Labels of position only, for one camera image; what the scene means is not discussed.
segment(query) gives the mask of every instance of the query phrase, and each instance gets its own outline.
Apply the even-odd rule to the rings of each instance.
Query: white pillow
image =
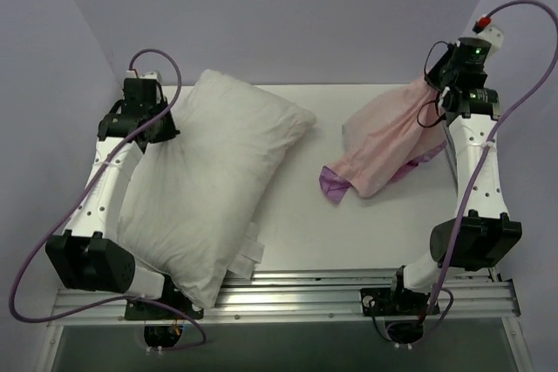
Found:
[[[147,147],[119,242],[211,308],[266,185],[316,117],[217,71],[204,71],[172,114],[180,135]]]

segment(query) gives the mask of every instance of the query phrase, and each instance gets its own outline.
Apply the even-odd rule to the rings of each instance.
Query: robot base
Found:
[[[163,292],[157,302],[176,308],[195,320],[203,318],[203,309],[194,309],[192,302],[180,290],[174,287],[170,276],[165,275]],[[124,313],[124,319],[128,321],[175,320],[176,318],[175,314],[165,309],[154,307],[141,301],[129,301]]]
[[[417,316],[416,321],[387,321],[386,334],[396,343],[414,343],[424,335],[422,319],[428,307],[427,294],[419,294],[405,289],[398,294],[398,299],[388,287],[368,287],[360,290],[363,315],[372,317],[376,328],[376,317],[386,316]],[[439,305],[436,304],[433,314],[439,314]]]
[[[428,294],[419,294],[405,290],[404,298],[395,301],[391,297],[391,289],[388,287],[366,287],[360,290],[360,301],[362,303],[363,315],[367,317],[392,317],[424,315],[428,307]],[[433,312],[439,314],[439,305],[436,304]]]

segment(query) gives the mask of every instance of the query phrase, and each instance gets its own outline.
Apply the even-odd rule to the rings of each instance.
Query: white wall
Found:
[[[408,82],[478,1],[76,0],[117,78],[139,47],[156,46],[187,83],[214,68],[269,84]]]
[[[33,242],[77,198],[119,87],[73,0],[0,0],[0,10],[0,369],[27,372],[45,327],[13,320],[8,290]],[[41,252],[17,305],[47,315],[57,286]]]
[[[509,0],[480,0],[473,20]],[[558,0],[542,0],[558,10]],[[518,6],[494,20],[504,46],[488,66],[487,85],[504,108],[522,96],[546,70],[556,34],[544,11]],[[558,370],[558,71],[502,126],[499,141],[502,191],[523,238],[502,262],[514,278],[521,325],[535,370]]]

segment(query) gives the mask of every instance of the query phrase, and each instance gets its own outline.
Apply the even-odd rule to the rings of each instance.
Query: white connector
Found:
[[[157,80],[159,83],[163,82],[163,79],[158,71],[149,71],[148,73],[140,74],[139,78],[152,78]]]
[[[489,24],[482,32],[477,34],[477,38],[484,39],[492,44],[487,56],[487,59],[489,59],[504,43],[504,32],[496,25]]]
[[[136,70],[126,70],[124,78],[138,78],[138,72]]]

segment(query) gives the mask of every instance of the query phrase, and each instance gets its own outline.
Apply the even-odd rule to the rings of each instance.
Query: pink cloth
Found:
[[[423,128],[417,123],[420,107],[434,100],[436,93],[419,78],[383,93],[355,113],[343,126],[347,153],[320,175],[326,196],[338,203],[352,186],[358,196],[370,198],[443,150],[442,125]],[[437,119],[435,105],[425,105],[420,122],[430,125]]]

